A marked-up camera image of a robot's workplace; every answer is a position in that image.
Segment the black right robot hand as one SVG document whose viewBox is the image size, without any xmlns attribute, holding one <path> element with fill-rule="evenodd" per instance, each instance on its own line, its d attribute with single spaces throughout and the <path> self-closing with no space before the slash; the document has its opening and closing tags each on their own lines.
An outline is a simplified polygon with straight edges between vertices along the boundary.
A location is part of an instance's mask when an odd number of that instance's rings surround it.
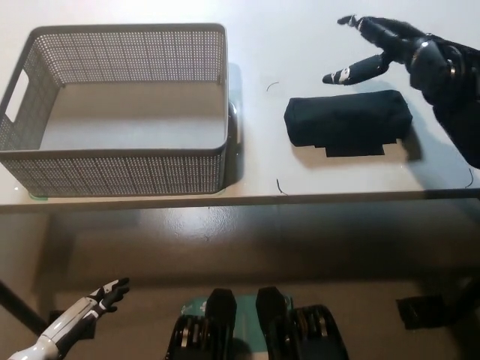
<svg viewBox="0 0 480 360">
<path fill-rule="evenodd" d="M 404 65 L 409 83 L 429 104 L 440 102 L 452 89 L 451 65 L 440 45 L 408 22 L 375 16 L 349 15 L 337 23 L 356 29 L 369 43 L 382 50 L 342 70 L 326 74 L 322 82 L 351 86 L 383 75 L 392 62 Z"/>
</svg>

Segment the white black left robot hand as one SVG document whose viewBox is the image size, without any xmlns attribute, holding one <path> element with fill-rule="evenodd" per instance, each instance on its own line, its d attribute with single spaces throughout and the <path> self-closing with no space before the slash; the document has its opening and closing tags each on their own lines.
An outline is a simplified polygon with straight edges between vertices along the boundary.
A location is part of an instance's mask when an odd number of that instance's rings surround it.
<svg viewBox="0 0 480 360">
<path fill-rule="evenodd" d="M 59 357 L 65 357 L 73 345 L 104 315 L 117 311 L 120 302 L 129 291 L 128 277 L 105 284 L 82 297 L 63 312 L 39 337 L 57 349 Z"/>
</svg>

